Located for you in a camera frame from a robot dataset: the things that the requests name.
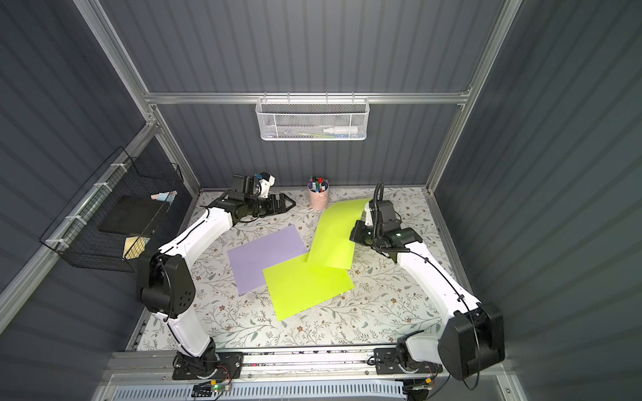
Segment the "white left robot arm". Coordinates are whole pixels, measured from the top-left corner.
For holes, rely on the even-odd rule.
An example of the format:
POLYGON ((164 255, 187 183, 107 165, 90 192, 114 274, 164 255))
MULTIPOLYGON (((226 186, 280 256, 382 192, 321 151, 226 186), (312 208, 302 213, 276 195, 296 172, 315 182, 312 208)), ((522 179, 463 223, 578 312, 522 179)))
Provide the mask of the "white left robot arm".
POLYGON ((192 307, 196 297, 191 273, 194 262, 238 223, 281 215, 295 206, 296 201, 285 194, 260 197, 227 190, 184 232, 162 246, 148 243, 137 258, 137 297, 169 329, 185 361, 216 361, 215 343, 192 307))

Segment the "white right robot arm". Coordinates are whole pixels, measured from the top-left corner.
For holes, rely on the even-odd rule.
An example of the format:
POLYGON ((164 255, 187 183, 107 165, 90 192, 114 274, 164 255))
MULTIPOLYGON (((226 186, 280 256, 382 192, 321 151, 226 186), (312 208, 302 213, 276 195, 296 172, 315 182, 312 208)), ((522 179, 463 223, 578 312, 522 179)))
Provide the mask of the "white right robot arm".
POLYGON ((482 303, 454 280, 413 229, 384 233, 357 221, 350 240, 396 262, 417 282, 439 313, 441 322, 436 334, 416 331, 401 338, 403 359, 440 364, 460 381, 503 362, 506 350, 502 312, 492 303, 482 303))

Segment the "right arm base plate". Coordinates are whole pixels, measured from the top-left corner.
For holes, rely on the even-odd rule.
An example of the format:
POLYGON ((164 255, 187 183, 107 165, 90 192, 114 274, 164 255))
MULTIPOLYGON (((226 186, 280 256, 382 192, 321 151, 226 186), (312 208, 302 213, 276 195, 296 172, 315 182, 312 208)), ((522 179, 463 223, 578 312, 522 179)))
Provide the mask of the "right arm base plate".
POLYGON ((369 357, 367 364, 374 366, 379 375, 419 374, 435 376, 443 372, 441 364, 430 362, 417 362, 405 352, 397 348, 377 348, 369 357))

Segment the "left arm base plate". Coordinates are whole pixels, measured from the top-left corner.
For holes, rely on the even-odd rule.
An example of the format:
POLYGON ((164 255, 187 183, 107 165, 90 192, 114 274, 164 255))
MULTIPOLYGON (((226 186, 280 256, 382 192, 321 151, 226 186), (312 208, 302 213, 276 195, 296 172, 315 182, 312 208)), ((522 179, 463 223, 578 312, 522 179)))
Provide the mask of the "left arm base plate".
POLYGON ((177 352, 172 361, 172 379, 196 380, 238 379, 242 370, 244 354, 240 352, 223 352, 195 358, 177 352))

